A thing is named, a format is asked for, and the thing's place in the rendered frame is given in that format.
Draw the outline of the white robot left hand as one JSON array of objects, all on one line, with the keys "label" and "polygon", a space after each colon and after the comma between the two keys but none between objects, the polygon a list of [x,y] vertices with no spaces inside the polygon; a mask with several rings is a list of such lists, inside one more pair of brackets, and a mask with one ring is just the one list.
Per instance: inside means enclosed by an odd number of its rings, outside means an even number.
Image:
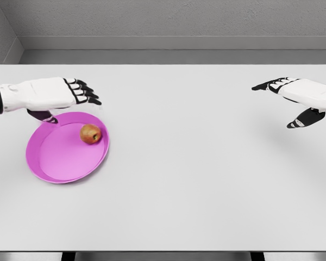
[{"label": "white robot left hand", "polygon": [[34,118],[53,124],[58,120],[51,109],[65,109],[76,104],[92,103],[101,105],[94,90],[75,78],[44,78],[30,80],[17,85],[16,105],[24,108]]}]

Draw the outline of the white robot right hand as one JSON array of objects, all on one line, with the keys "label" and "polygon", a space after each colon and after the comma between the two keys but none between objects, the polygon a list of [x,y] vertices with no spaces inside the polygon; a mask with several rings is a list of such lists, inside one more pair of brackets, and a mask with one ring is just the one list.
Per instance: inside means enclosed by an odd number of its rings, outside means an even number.
[{"label": "white robot right hand", "polygon": [[253,91],[268,90],[284,99],[307,107],[292,122],[288,129],[310,126],[326,115],[326,85],[305,78],[283,77],[252,87]]}]

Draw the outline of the red-yellow apple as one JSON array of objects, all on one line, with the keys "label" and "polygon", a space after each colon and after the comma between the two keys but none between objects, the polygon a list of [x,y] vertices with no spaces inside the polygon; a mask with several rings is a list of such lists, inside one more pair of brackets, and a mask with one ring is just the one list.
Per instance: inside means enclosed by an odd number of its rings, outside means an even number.
[{"label": "red-yellow apple", "polygon": [[81,141],[87,144],[95,144],[102,137],[101,129],[93,124],[83,125],[79,133]]}]

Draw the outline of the pink round plate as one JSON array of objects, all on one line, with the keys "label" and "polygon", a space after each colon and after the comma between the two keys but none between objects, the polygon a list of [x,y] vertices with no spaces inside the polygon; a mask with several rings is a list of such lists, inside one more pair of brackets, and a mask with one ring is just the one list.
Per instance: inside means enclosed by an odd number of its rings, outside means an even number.
[{"label": "pink round plate", "polygon": [[[100,166],[109,149],[109,133],[103,121],[84,112],[56,115],[58,123],[42,123],[26,147],[26,162],[39,179],[63,184],[77,181]],[[101,138],[87,144],[80,138],[83,125],[94,124]]]}]

